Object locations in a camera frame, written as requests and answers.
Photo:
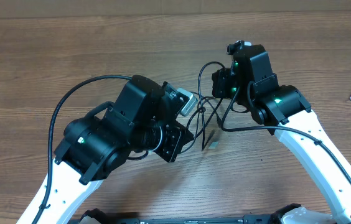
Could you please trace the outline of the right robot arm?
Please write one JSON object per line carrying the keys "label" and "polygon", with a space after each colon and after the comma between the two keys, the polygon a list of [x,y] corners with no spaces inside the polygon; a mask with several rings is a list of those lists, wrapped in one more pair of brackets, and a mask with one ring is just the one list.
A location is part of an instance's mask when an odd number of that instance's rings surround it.
{"label": "right robot arm", "polygon": [[239,40],[227,47],[232,64],[213,73],[212,95],[244,106],[301,163],[330,213],[298,203],[268,215],[268,223],[351,223],[351,165],[321,126],[311,104],[292,85],[279,85],[262,45]]}

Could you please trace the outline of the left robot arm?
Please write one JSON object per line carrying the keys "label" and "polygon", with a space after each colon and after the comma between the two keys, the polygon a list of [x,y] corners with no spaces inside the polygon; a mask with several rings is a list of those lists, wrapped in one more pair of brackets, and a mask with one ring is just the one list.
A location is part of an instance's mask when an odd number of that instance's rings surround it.
{"label": "left robot arm", "polygon": [[125,82],[116,101],[69,123],[57,146],[49,143],[47,175],[20,223],[67,223],[132,152],[174,162],[194,139],[177,121],[197,103],[191,92],[140,75]]}

